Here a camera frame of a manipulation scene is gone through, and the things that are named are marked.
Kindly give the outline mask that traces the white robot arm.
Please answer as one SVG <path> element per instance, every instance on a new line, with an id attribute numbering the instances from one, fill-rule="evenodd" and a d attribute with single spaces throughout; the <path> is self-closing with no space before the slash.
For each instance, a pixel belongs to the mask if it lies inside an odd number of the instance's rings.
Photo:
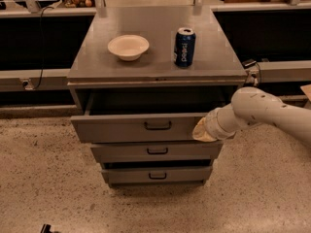
<path id="1" fill-rule="evenodd" d="M 279 128 L 311 145 L 311 111 L 285 104 L 255 87 L 238 89 L 228 105 L 209 112 L 194 127 L 192 137 L 201 142 L 224 140 L 238 130 L 260 123 Z"/>

